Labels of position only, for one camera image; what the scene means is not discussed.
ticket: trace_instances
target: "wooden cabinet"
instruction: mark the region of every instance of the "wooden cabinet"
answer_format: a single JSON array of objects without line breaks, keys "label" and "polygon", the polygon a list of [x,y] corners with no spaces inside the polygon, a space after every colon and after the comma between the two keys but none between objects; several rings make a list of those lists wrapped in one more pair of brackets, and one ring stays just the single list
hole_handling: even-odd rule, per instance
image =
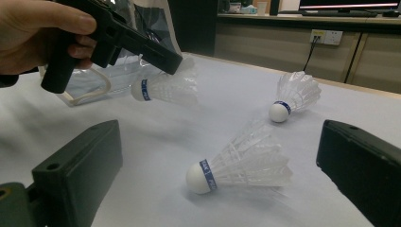
[{"label": "wooden cabinet", "polygon": [[347,83],[401,94],[401,35],[364,34]]},{"label": "wooden cabinet", "polygon": [[312,29],[343,31],[340,45],[316,44],[305,72],[320,79],[401,94],[401,19],[222,15],[215,57],[302,71]]},{"label": "wooden cabinet", "polygon": [[[215,57],[287,72],[302,71],[311,49],[310,29],[218,24]],[[344,32],[340,45],[316,44],[306,73],[343,82],[355,32]]]}]

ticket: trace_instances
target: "white shuttlecock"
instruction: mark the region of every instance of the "white shuttlecock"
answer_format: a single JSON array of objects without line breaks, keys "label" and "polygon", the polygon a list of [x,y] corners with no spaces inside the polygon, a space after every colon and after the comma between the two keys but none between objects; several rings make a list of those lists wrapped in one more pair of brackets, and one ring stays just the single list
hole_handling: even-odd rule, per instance
[{"label": "white shuttlecock", "polygon": [[277,84],[277,98],[269,109],[274,122],[283,122],[294,111],[300,111],[315,104],[321,97],[319,83],[305,72],[284,74]]},{"label": "white shuttlecock", "polygon": [[271,135],[265,121],[250,124],[211,162],[206,159],[192,165],[186,173],[186,184],[197,194],[218,186],[283,186],[292,175],[288,158]]},{"label": "white shuttlecock", "polygon": [[174,75],[140,78],[131,86],[132,96],[139,101],[159,99],[191,106],[198,103],[197,72],[192,58],[185,58]]}]

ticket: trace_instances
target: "blue band on shuttlecock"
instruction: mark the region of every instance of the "blue band on shuttlecock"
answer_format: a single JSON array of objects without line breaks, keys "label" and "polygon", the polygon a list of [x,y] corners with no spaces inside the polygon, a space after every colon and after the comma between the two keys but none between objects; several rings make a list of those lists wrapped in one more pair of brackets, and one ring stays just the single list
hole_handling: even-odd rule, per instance
[{"label": "blue band on shuttlecock", "polygon": [[215,178],[213,177],[212,174],[212,169],[210,169],[209,164],[207,163],[207,160],[200,161],[200,167],[201,170],[203,171],[204,177],[206,178],[207,184],[209,185],[209,188],[211,191],[218,189],[218,185],[216,184]]},{"label": "blue band on shuttlecock", "polygon": [[142,96],[144,97],[144,100],[150,101],[150,97],[149,97],[149,93],[148,93],[148,80],[147,79],[142,79],[141,90],[142,90]]},{"label": "blue band on shuttlecock", "polygon": [[286,109],[287,109],[287,111],[288,111],[288,115],[290,115],[291,114],[291,108],[288,106],[288,104],[287,103],[285,103],[284,101],[276,101],[276,102],[274,102],[274,104],[280,104],[280,105],[283,105]]}]

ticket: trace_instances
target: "white surface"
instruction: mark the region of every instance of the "white surface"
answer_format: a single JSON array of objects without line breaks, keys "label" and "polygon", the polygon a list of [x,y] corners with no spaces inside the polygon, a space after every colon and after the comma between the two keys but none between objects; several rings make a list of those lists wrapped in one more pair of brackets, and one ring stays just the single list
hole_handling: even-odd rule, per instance
[{"label": "white surface", "polygon": [[93,226],[372,226],[316,167],[325,119],[353,124],[401,147],[401,99],[321,84],[310,109],[274,124],[293,171],[269,190],[197,195],[186,170],[215,157],[250,119],[268,117],[278,74],[195,58],[199,105],[185,108],[132,96],[74,108],[40,87],[37,75],[0,89],[0,183],[32,183],[30,170],[94,124],[118,119],[124,166]]}]

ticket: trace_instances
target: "white tabletop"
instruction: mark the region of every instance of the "white tabletop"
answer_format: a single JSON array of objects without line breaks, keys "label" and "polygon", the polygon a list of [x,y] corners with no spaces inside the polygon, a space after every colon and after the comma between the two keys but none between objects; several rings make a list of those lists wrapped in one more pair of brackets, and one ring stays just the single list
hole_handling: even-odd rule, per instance
[{"label": "white tabletop", "polygon": [[118,119],[124,165],[95,227],[372,226],[316,167],[322,125],[342,121],[401,147],[401,98],[321,84],[315,106],[271,123],[290,159],[290,185],[200,196],[188,191],[186,170],[215,157],[252,118],[268,117],[280,73],[193,58],[199,105],[190,108],[131,96],[68,107],[40,87],[38,75],[0,89],[0,183],[30,185],[30,170],[50,154],[94,124]]}]

